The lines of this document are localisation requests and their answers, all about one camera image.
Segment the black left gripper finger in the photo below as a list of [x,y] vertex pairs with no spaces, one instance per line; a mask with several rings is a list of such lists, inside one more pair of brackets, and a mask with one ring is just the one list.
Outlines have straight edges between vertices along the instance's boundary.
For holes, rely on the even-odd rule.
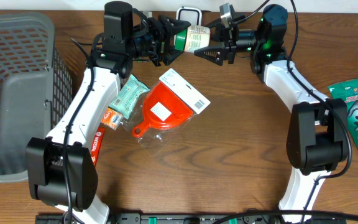
[[188,21],[173,19],[165,15],[159,15],[158,20],[162,23],[166,39],[171,39],[172,36],[187,30],[191,26],[191,23]]
[[168,66],[174,62],[181,54],[182,50],[177,50],[173,46],[170,46],[168,50],[163,54],[162,62],[164,65]]

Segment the red tool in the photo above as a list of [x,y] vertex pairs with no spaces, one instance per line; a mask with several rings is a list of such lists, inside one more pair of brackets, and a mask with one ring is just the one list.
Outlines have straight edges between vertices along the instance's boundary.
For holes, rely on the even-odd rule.
[[143,149],[155,155],[210,104],[207,97],[171,68],[139,96],[124,128]]

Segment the small orange snack box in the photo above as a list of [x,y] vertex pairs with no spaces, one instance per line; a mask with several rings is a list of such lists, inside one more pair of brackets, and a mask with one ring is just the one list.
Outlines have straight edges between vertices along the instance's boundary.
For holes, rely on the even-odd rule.
[[121,124],[123,118],[124,117],[121,113],[111,108],[107,108],[102,117],[101,123],[113,130],[116,130]]

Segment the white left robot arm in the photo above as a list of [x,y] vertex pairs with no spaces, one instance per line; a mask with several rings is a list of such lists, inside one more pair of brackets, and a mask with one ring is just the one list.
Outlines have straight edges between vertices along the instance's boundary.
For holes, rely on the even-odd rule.
[[96,194],[94,135],[134,61],[172,63],[171,38],[190,26],[164,15],[147,17],[123,1],[108,2],[103,20],[104,30],[85,53],[83,82],[67,111],[44,138],[31,138],[25,150],[30,196],[63,210],[61,223],[108,221],[109,207]]

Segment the teal wet wipes pack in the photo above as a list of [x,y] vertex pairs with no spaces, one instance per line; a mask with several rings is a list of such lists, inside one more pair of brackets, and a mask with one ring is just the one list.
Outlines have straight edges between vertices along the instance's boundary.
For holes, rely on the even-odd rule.
[[118,95],[114,97],[109,107],[129,119],[135,108],[139,97],[150,91],[144,83],[140,82],[134,75],[130,75],[126,84],[121,88]]

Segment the green lid jar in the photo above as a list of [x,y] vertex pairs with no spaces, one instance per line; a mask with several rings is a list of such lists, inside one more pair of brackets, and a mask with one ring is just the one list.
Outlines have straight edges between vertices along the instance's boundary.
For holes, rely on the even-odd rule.
[[211,30],[204,26],[191,25],[175,37],[175,50],[193,53],[209,46]]

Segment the red coffee stick packet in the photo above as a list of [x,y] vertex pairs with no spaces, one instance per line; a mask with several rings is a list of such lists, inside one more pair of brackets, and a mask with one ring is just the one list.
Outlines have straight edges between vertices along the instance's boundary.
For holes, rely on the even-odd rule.
[[98,128],[96,134],[94,135],[94,139],[91,145],[91,159],[93,161],[94,166],[96,166],[98,160],[99,151],[103,141],[105,130],[105,128]]

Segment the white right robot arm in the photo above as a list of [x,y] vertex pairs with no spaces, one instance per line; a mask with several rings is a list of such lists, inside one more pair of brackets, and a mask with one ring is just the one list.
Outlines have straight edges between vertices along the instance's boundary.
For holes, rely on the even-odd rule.
[[249,53],[250,67],[258,79],[271,88],[291,113],[287,135],[287,156],[291,168],[280,211],[301,210],[301,215],[271,216],[270,223],[311,223],[310,211],[326,179],[344,175],[351,164],[352,148],[347,132],[346,104],[330,99],[315,89],[296,69],[292,51],[283,43],[287,31],[287,10],[265,1],[254,30],[239,25],[250,19],[233,5],[220,6],[220,17],[207,26],[215,29],[217,44],[196,50],[195,55],[217,65],[232,64],[240,52]]

